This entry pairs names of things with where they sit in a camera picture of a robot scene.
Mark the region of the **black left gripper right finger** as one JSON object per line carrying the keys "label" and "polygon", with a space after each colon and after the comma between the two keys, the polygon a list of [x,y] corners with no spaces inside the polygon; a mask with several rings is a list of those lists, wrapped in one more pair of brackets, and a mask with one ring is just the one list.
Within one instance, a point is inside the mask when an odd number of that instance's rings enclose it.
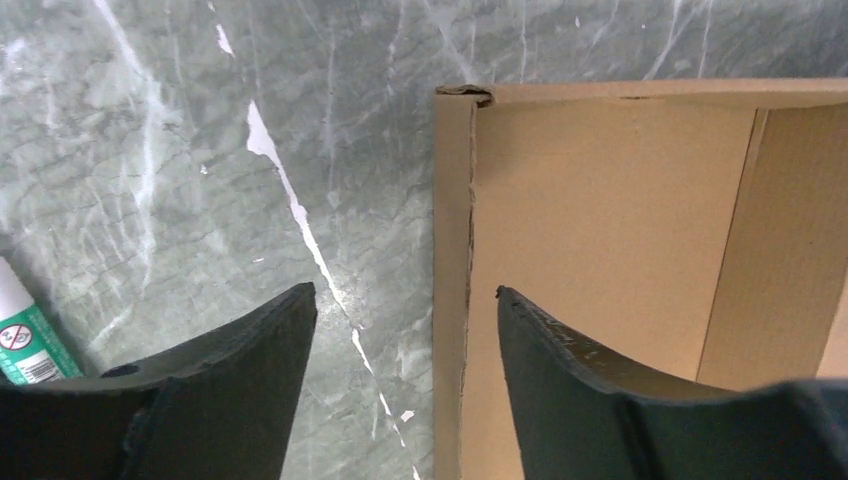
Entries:
{"label": "black left gripper right finger", "polygon": [[497,291],[528,479],[843,479],[847,383],[732,392],[663,373]]}

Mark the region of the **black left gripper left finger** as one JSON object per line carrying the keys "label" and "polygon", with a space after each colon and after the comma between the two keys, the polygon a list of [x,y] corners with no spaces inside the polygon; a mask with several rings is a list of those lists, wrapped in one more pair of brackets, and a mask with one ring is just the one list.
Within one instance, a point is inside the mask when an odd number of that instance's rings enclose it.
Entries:
{"label": "black left gripper left finger", "polygon": [[160,353],[1,387],[5,479],[277,479],[314,337],[312,283]]}

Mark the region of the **white green capped tube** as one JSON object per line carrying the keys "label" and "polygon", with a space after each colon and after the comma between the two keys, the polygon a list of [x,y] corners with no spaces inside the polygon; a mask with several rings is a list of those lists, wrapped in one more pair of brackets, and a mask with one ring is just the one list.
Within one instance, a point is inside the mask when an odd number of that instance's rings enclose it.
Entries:
{"label": "white green capped tube", "polygon": [[83,375],[5,258],[1,258],[1,370],[15,385]]}

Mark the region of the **brown cardboard box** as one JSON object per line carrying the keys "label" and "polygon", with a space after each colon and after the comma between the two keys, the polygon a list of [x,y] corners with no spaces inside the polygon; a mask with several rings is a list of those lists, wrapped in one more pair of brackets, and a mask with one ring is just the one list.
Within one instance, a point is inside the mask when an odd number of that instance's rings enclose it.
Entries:
{"label": "brown cardboard box", "polygon": [[502,286],[699,384],[847,383],[845,80],[443,86],[434,167],[436,478],[528,479]]}

